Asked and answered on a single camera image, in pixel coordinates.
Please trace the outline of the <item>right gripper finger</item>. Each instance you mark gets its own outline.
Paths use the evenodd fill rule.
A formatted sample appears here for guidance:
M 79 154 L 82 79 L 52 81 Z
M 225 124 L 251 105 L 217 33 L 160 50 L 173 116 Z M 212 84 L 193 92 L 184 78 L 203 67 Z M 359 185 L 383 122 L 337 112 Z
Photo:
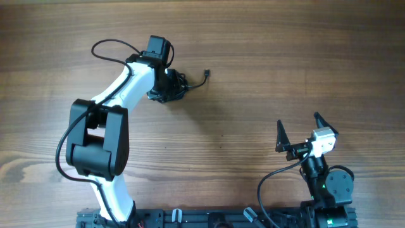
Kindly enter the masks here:
M 284 125 L 281 120 L 277 121 L 277 141 L 276 141 L 276 152 L 284 152 L 290 149 L 290 141 L 285 132 Z
M 333 128 L 318 112 L 314 113 L 314 118 L 319 129 L 329 127 L 336 136 L 339 134 L 339 132 Z

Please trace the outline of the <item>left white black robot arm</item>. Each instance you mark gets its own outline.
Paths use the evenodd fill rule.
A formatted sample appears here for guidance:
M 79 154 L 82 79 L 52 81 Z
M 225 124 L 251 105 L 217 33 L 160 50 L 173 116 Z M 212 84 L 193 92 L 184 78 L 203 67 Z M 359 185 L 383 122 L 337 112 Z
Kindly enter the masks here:
M 136 49 L 121 64 L 120 76 L 90 100 L 77 99 L 69 126 L 57 145 L 58 172 L 74 182 L 89 183 L 100 205 L 93 225 L 137 227 L 135 201 L 123 171 L 129 157 L 129 116 L 143 96 L 166 103 L 189 90 L 183 74 L 172 69 L 174 47 L 152 35 L 146 50 Z

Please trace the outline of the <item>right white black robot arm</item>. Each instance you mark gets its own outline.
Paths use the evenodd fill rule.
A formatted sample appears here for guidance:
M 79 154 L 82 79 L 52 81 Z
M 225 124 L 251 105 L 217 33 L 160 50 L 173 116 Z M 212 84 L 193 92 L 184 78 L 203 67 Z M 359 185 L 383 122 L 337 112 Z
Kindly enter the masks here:
M 291 144 L 281 120 L 277 121 L 275 151 L 286 152 L 286 159 L 299 160 L 300 174 L 305 180 L 310 201 L 301 203 L 303 227 L 357 227 L 357 215 L 352 203 L 354 173 L 342 165 L 330 166 L 325 154 L 335 149 L 339 132 L 318 113 L 314 113 L 317 128 L 305 142 Z

